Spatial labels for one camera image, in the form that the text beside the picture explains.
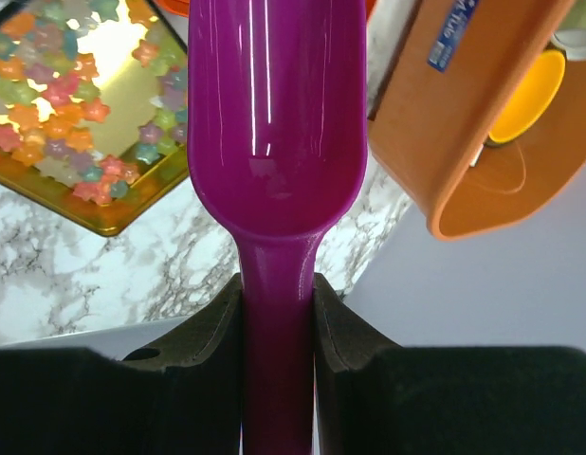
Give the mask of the orange plastic bin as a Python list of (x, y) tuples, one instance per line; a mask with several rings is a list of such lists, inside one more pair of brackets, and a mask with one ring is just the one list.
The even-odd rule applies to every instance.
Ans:
[(571, 8), (569, 1), (414, 1), (404, 15), (369, 142), (434, 237), (519, 222), (586, 163), (586, 62), (565, 63), (557, 92), (526, 130), (495, 132)]

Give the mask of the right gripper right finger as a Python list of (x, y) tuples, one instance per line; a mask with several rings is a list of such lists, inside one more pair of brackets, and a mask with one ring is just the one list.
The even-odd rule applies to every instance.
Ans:
[(314, 281), (323, 454), (586, 454), (586, 354), (403, 347)]

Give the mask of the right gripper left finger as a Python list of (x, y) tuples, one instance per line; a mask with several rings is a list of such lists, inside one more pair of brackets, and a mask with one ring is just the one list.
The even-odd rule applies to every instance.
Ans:
[(113, 360), (87, 348), (0, 350), (0, 454), (235, 454), (241, 279)]

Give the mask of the purple plastic scoop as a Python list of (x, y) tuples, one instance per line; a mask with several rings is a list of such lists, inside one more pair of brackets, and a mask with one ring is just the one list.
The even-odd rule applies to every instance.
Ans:
[(194, 1), (188, 162), (242, 280), (246, 454), (312, 450), (316, 254), (364, 178), (361, 1)]

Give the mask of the gold tin candy tray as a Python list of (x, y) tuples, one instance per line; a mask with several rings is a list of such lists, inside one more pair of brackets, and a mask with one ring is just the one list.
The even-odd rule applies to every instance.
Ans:
[(187, 175), (187, 48), (155, 1), (0, 1), (0, 184), (104, 237)]

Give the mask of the orange black bowl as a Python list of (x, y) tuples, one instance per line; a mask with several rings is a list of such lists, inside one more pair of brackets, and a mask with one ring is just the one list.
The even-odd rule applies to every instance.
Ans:
[(549, 48), (536, 58), (493, 123), (487, 141), (505, 144), (524, 134), (550, 106), (566, 70), (564, 54)]

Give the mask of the orange candy tray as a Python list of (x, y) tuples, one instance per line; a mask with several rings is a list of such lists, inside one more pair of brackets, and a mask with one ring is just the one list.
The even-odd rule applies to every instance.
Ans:
[(175, 14), (180, 17), (189, 16), (189, 0), (155, 0), (155, 3), (171, 14)]

